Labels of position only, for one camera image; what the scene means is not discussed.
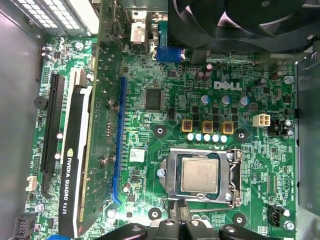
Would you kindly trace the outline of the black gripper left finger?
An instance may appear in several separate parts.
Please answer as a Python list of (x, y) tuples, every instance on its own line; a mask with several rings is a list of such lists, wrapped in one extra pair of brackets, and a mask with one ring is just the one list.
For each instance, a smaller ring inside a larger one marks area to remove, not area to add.
[(97, 240), (178, 240), (180, 222), (178, 201), (170, 200), (167, 206), (168, 217), (164, 220), (157, 219), (149, 227), (140, 223), (128, 223), (116, 230), (106, 233)]

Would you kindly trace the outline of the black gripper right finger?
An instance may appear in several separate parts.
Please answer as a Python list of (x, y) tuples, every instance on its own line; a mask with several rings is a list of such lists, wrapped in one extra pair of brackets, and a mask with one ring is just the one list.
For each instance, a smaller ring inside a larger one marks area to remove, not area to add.
[(192, 219), (184, 199), (179, 199), (177, 206), (182, 224), (181, 240), (277, 240), (234, 224), (226, 224), (219, 230), (214, 230), (212, 227), (207, 227), (204, 221)]

